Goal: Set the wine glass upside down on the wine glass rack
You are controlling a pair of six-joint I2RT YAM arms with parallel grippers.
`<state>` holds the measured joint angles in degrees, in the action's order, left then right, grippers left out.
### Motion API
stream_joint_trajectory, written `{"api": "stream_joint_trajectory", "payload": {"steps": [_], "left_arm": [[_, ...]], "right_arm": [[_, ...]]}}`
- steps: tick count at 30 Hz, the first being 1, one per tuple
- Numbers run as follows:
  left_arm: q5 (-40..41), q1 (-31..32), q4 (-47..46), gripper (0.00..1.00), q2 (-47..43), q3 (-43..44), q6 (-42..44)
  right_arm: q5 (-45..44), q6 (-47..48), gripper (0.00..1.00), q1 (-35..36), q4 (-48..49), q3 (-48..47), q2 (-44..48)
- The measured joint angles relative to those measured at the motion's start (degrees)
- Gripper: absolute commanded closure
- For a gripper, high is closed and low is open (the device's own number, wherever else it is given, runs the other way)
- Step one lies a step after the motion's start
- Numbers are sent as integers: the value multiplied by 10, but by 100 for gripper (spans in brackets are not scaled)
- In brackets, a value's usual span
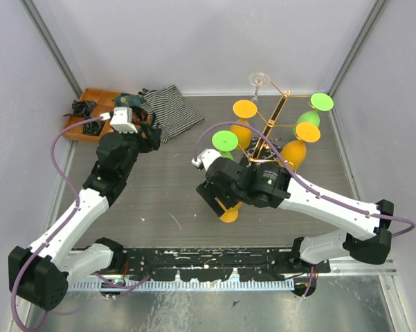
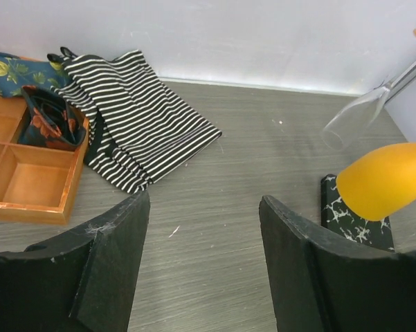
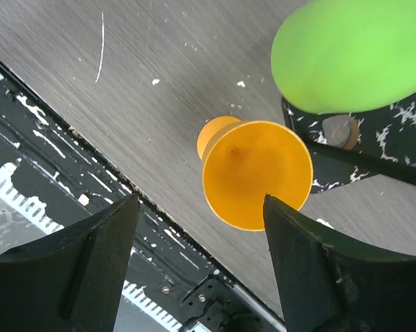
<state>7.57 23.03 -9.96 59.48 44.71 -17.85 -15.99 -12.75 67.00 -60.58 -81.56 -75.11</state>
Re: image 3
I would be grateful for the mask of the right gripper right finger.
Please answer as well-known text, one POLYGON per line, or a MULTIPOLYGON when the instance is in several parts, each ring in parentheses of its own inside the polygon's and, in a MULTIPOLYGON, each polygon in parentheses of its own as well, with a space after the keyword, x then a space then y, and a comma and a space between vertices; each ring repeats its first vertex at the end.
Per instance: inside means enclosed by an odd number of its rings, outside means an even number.
POLYGON ((273 196, 263 217, 288 331, 416 331, 416 256, 349 237, 273 196))

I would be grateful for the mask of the green plastic goblet front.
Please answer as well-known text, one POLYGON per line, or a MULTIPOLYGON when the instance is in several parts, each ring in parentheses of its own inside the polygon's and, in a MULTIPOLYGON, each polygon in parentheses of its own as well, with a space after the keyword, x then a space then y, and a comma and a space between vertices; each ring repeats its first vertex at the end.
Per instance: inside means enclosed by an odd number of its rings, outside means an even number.
POLYGON ((416 1, 310 1, 271 47, 282 96, 308 113, 371 111, 416 92, 416 1))

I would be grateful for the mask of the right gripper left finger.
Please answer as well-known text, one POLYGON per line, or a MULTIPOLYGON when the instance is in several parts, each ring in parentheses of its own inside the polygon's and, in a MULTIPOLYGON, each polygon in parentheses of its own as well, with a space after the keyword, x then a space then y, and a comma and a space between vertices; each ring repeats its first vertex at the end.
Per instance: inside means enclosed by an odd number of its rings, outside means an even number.
POLYGON ((113 331, 138 213, 126 196, 0 254, 0 331, 113 331))

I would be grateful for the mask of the orange plastic goblet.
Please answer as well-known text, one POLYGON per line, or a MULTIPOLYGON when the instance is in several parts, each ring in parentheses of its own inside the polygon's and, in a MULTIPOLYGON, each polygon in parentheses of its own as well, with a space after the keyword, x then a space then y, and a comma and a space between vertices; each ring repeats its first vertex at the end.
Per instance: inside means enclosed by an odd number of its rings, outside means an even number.
POLYGON ((314 167, 305 143, 286 126, 264 120, 220 116, 199 133, 201 182, 216 216, 245 231, 264 230, 264 197, 295 210, 305 204, 314 167))

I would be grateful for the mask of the gold wine glass rack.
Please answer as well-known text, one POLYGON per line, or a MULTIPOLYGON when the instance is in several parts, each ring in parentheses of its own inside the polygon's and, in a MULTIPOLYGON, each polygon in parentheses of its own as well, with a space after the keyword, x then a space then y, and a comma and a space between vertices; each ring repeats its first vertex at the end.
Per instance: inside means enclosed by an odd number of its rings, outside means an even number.
MULTIPOLYGON (((416 163, 416 93, 386 107, 355 114, 314 115, 281 99, 288 128, 302 139, 333 145, 358 154, 404 165, 416 163), (340 118, 349 127, 350 137, 333 143, 325 133, 325 123, 340 118)), ((311 193, 317 194, 374 176, 376 173, 354 163, 333 160, 311 152, 314 180, 311 193)))

